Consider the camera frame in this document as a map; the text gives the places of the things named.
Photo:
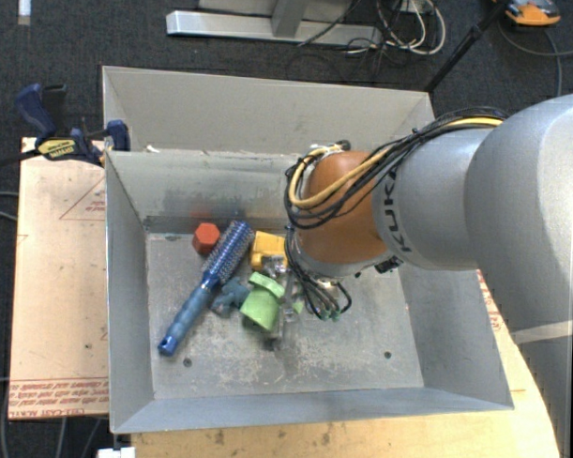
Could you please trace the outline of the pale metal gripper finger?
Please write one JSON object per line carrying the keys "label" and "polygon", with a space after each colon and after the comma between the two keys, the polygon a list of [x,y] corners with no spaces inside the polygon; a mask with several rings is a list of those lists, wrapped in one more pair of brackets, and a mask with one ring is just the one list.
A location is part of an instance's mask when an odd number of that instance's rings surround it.
{"label": "pale metal gripper finger", "polygon": [[283,259],[269,258],[264,261],[264,272],[272,280],[283,278],[289,270],[288,262]]}
{"label": "pale metal gripper finger", "polygon": [[296,281],[285,283],[284,295],[281,299],[274,334],[272,349],[285,351],[296,347],[300,332],[300,314],[296,309]]}

